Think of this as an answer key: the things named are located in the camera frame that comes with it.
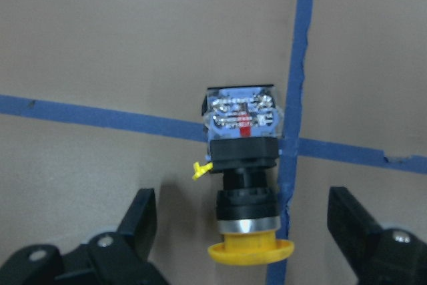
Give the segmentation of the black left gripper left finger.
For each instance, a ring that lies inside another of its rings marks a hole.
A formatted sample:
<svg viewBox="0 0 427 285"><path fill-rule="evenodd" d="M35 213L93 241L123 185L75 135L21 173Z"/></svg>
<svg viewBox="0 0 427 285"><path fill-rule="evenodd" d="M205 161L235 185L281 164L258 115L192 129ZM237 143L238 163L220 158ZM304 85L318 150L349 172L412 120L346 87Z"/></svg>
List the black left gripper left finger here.
<svg viewBox="0 0 427 285"><path fill-rule="evenodd" d="M1 265L2 284L167 284L148 260L157 229L155 191L140 189L113 232L61 254L51 244L26 246Z"/></svg>

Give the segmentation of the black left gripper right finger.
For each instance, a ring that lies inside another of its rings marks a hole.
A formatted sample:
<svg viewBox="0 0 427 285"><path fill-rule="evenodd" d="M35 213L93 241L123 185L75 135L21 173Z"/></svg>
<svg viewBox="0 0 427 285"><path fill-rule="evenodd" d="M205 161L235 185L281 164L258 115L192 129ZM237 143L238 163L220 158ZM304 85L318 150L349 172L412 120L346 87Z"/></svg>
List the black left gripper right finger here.
<svg viewBox="0 0 427 285"><path fill-rule="evenodd" d="M359 284L426 283L426 243L383 228L345 187L330 188L327 226Z"/></svg>

